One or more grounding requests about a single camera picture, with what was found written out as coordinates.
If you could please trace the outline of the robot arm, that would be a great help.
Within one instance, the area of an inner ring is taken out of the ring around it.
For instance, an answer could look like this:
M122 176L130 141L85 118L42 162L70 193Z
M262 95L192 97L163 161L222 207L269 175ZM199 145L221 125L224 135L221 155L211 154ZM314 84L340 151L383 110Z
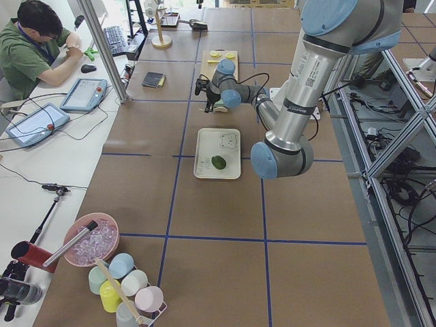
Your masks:
M263 179L298 176L313 162L313 149L303 132L337 61L395 46L402 14L402 1L306 1L280 106L263 87L238 83L236 66L228 59L219 62L212 78L197 79L195 94L206 93L206 112L219 100L226 108L251 104L267 128L264 140L251 148L256 174Z

